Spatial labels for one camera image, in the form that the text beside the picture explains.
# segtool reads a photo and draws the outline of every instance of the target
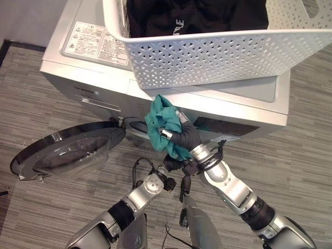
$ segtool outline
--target wire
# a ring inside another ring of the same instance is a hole
[[[163,244],[162,244],[162,248],[161,248],[161,249],[164,248],[164,244],[165,244],[165,240],[166,240],[167,235],[171,236],[172,238],[174,238],[174,239],[176,239],[176,240],[179,240],[180,242],[182,242],[182,243],[184,243],[185,245],[189,246],[191,249],[199,249],[199,248],[197,248],[197,247],[195,247],[195,246],[193,246],[193,245],[190,245],[189,243],[183,241],[182,239],[179,239],[179,238],[177,238],[177,237],[171,235],[171,234],[170,234],[170,228],[169,228],[166,224],[165,224],[165,229],[166,229],[166,235],[165,235],[164,242],[163,242]]]
[[[155,168],[155,166],[154,166],[154,164],[149,159],[147,159],[145,157],[138,158],[137,161],[135,162],[134,166],[133,166],[133,169],[132,169],[132,175],[131,175],[131,178],[132,178],[132,189],[135,188],[135,184],[136,184],[136,168],[140,164],[141,160],[147,161],[150,164],[153,172],[157,171],[156,168]]]
[[[166,232],[166,234],[165,234],[165,238],[164,238],[164,241],[162,242],[162,247],[161,247],[161,249],[164,249],[164,245],[165,245],[165,241],[166,241],[167,235],[168,235],[168,233]]]

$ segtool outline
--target plastic basket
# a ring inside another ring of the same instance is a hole
[[[332,42],[332,1],[310,18],[301,0],[267,0],[267,30],[128,38],[126,0],[103,0],[108,32],[124,43],[142,89],[280,75]]]

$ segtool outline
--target teal cloth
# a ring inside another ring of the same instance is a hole
[[[159,134],[158,128],[181,132],[181,123],[176,115],[177,109],[165,97],[157,95],[151,103],[150,113],[146,115],[147,133],[156,151],[163,151],[178,161],[191,158],[189,151],[180,147]]]

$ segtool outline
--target wall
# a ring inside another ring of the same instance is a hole
[[[46,47],[66,0],[0,0],[0,45],[11,39]]]

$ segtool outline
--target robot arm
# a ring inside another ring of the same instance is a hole
[[[163,189],[171,191],[175,187],[175,181],[167,175],[167,168],[161,165],[141,185],[76,233],[66,249],[109,249],[121,232],[143,214],[151,200]]]
[[[243,181],[233,175],[227,163],[202,144],[198,131],[189,119],[177,112],[182,133],[160,130],[172,142],[190,150],[196,167],[186,167],[186,174],[199,173],[202,181],[251,227],[263,240],[264,249],[316,248],[310,236],[296,222],[282,216],[259,198]]]

